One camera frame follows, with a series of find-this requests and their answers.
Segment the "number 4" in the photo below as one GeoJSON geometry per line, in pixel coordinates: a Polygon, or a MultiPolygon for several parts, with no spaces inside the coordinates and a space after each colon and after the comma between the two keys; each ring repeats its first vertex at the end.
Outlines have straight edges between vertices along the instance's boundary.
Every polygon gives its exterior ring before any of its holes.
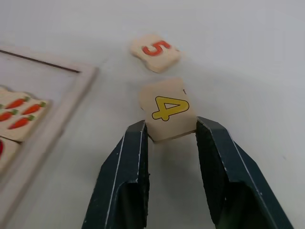
{"type": "Polygon", "coordinates": [[[167,97],[156,97],[156,103],[159,111],[152,114],[153,119],[162,119],[168,121],[171,115],[175,115],[184,111],[187,111],[190,107],[189,103],[185,100],[172,99],[167,97]],[[176,105],[170,108],[166,108],[165,104],[176,105]]]}
{"type": "Polygon", "coordinates": [[[161,45],[164,46],[165,48],[167,49],[170,49],[171,48],[171,45],[166,43],[165,41],[159,41],[157,43],[154,43],[152,44],[152,46],[154,48],[156,48],[156,51],[149,51],[148,47],[147,46],[143,46],[142,47],[142,51],[146,54],[146,55],[149,55],[149,56],[158,56],[160,54],[163,53],[163,50],[161,48],[161,45]]]}

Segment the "puzzle piece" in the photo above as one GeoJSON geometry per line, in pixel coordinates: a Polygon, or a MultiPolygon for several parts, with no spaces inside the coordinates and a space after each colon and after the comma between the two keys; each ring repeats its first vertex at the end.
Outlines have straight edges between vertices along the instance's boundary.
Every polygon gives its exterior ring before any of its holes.
{"type": "Polygon", "coordinates": [[[141,108],[153,141],[163,141],[190,134],[196,130],[197,116],[176,78],[144,86],[139,93],[141,108]]]}
{"type": "Polygon", "coordinates": [[[24,141],[48,106],[48,101],[33,99],[26,93],[0,93],[0,136],[24,141]]]}
{"type": "Polygon", "coordinates": [[[145,62],[148,69],[160,73],[179,61],[180,52],[158,35],[146,35],[134,40],[131,53],[145,62]]]}
{"type": "Polygon", "coordinates": [[[0,175],[8,167],[18,149],[18,143],[0,137],[0,175]]]}

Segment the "wooden puzzle board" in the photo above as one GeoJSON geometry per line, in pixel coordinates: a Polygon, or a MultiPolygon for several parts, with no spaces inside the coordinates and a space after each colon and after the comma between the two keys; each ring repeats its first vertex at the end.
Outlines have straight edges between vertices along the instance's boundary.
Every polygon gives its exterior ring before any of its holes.
{"type": "Polygon", "coordinates": [[[0,46],[0,85],[29,92],[52,105],[0,177],[0,228],[16,208],[48,150],[64,131],[96,69],[48,54],[0,46]]]}

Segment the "number 5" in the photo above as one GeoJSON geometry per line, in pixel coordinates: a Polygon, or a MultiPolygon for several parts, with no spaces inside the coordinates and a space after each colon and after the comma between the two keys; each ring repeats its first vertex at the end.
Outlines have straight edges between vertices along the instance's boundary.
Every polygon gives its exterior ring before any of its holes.
{"type": "Polygon", "coordinates": [[[147,46],[143,46],[142,47],[142,51],[146,54],[146,55],[149,55],[149,56],[157,56],[157,55],[160,55],[162,54],[163,50],[161,48],[161,45],[164,46],[165,48],[167,49],[170,49],[171,48],[171,45],[166,43],[165,41],[159,41],[157,43],[154,43],[152,44],[152,46],[154,48],[156,48],[156,51],[152,52],[152,51],[149,51],[148,47],[147,46]]]}

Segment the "white background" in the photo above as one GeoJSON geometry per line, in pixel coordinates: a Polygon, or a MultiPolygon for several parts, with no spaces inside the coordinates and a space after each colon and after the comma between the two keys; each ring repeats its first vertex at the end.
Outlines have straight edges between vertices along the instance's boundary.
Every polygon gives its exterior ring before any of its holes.
{"type": "MultiPolygon", "coordinates": [[[[171,77],[183,78],[199,116],[224,125],[258,163],[303,228],[304,9],[301,0],[2,0],[1,44],[100,67],[8,228],[81,228],[100,166],[144,119],[141,85],[171,77]],[[128,52],[150,32],[185,53],[163,74],[128,52]]],[[[213,228],[193,135],[151,147],[150,173],[148,228],[213,228]]]]}

